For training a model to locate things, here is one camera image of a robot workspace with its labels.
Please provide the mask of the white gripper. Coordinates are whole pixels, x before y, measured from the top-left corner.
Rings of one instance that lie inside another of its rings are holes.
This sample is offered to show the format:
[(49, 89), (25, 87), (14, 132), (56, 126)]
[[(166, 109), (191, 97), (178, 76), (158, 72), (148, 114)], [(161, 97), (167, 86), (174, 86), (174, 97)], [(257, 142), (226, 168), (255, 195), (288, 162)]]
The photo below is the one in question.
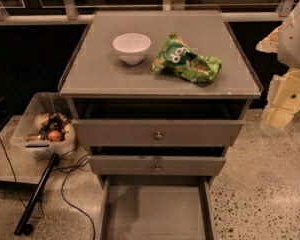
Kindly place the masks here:
[(300, 111), (300, 1), (280, 28), (258, 42), (256, 50), (277, 52), (278, 61), (290, 67), (286, 74), (274, 75), (270, 81), (262, 115), (264, 127), (284, 129)]

